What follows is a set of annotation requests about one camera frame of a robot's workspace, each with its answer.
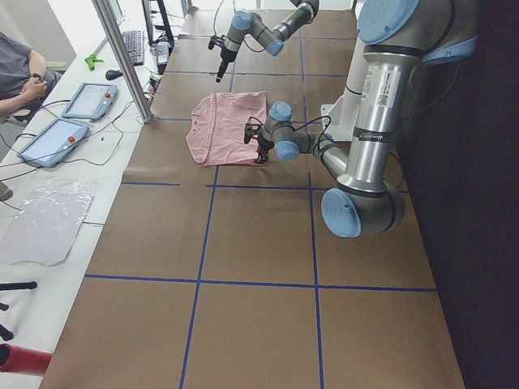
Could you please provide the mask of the silver-grey robot arm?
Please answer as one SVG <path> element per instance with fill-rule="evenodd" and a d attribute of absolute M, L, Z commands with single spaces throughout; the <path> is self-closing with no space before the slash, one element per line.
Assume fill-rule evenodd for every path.
<path fill-rule="evenodd" d="M 228 65 L 236 60 L 247 35 L 256 40 L 267 53 L 276 57 L 283 50 L 284 42 L 305 24 L 311 24 L 320 8 L 319 1 L 291 1 L 291 3 L 296 9 L 274 29 L 270 29 L 255 12 L 236 11 L 227 34 L 210 37 L 208 48 L 214 49 L 217 46 L 221 49 L 217 83 L 221 82 Z"/>
<path fill-rule="evenodd" d="M 336 180 L 321 200 L 328 229 L 338 237 L 381 233 L 399 225 L 405 202 L 384 180 L 401 105 L 413 69 L 460 61 L 474 52 L 478 1 L 367 1 L 358 18 L 367 69 L 348 152 L 325 133 L 298 133 L 292 109 L 282 101 L 266 122 L 246 126 L 263 151 L 280 160 L 312 154 Z"/>

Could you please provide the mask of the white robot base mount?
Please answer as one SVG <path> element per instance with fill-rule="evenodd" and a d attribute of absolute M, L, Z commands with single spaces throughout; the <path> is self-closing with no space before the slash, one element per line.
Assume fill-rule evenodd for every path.
<path fill-rule="evenodd" d="M 331 118 L 326 132 L 335 141 L 345 142 L 352 140 L 359 101 L 359 95 L 345 93 L 333 105 L 321 105 L 321 115 Z"/>

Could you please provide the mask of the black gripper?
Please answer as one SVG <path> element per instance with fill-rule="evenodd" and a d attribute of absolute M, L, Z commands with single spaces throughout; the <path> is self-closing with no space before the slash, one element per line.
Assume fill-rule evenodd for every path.
<path fill-rule="evenodd" d="M 223 75 L 226 73 L 228 65 L 232 62 L 232 51 L 223 47 L 221 49 L 221 64 L 219 66 L 218 75 L 216 82 L 220 83 L 223 79 Z"/>
<path fill-rule="evenodd" d="M 267 141 L 266 139 L 259 137 L 258 138 L 258 158 L 255 159 L 254 164 L 262 164 L 266 165 L 269 162 L 269 151 L 272 149 L 272 142 Z"/>

